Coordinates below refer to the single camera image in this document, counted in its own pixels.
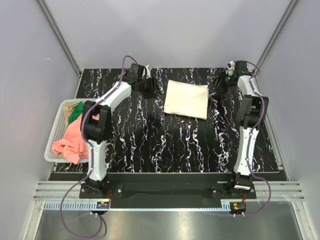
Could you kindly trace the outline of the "cream white t shirt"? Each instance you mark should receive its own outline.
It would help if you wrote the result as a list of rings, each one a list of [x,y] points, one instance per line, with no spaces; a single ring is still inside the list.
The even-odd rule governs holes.
[[[169,80],[163,112],[166,114],[206,120],[209,86]]]

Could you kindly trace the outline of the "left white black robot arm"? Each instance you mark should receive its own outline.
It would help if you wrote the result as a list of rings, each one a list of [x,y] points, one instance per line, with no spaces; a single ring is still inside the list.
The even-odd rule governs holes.
[[[132,63],[106,94],[83,105],[80,132],[88,146],[88,172],[83,181],[97,198],[108,193],[105,149],[112,137],[112,113],[132,92],[139,92],[146,99],[160,95],[148,65]]]

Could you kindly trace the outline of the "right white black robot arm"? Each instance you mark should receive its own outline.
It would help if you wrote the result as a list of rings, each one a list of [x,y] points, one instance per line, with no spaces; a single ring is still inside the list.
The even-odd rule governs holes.
[[[239,198],[245,191],[253,187],[253,156],[256,139],[264,124],[269,98],[258,90],[255,79],[260,69],[247,60],[230,61],[227,69],[221,71],[214,83],[209,85],[216,97],[225,94],[229,88],[238,87],[242,94],[242,101],[237,113],[240,140],[236,163],[232,177],[227,183],[228,195]]]

